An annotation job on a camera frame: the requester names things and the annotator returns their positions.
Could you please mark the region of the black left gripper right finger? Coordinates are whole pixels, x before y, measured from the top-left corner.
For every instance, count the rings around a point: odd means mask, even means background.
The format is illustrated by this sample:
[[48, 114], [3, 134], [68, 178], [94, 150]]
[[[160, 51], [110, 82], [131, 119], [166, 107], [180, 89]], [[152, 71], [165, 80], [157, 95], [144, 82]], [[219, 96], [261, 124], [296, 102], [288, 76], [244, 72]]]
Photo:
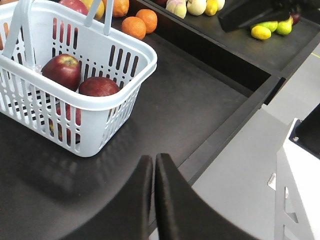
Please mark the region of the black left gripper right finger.
[[171, 156], [155, 160], [154, 204], [161, 240], [252, 240], [192, 189]]

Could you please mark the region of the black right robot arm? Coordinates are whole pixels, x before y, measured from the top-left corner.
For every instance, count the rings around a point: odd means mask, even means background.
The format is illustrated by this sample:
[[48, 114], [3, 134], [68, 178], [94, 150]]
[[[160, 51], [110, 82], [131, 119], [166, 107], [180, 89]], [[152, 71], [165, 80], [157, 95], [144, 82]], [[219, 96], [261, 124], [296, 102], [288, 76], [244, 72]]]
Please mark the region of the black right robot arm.
[[218, 14], [221, 28], [231, 32], [251, 25], [283, 21], [294, 9], [302, 11], [320, 8], [318, 0], [234, 0]]

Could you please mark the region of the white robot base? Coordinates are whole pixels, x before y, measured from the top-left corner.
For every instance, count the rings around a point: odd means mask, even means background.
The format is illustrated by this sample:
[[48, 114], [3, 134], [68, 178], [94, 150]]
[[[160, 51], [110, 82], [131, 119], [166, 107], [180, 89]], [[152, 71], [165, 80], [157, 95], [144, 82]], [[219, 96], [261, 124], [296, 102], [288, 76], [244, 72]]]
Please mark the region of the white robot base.
[[288, 126], [276, 154], [274, 239], [320, 238], [320, 107]]

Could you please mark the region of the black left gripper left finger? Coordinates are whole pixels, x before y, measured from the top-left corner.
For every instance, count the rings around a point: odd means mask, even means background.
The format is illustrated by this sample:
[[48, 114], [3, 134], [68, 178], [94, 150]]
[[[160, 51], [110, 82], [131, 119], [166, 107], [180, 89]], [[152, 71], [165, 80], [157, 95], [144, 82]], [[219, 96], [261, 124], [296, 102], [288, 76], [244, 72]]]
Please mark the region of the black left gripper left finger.
[[143, 155], [115, 197], [65, 240], [147, 240], [153, 182], [152, 157]]

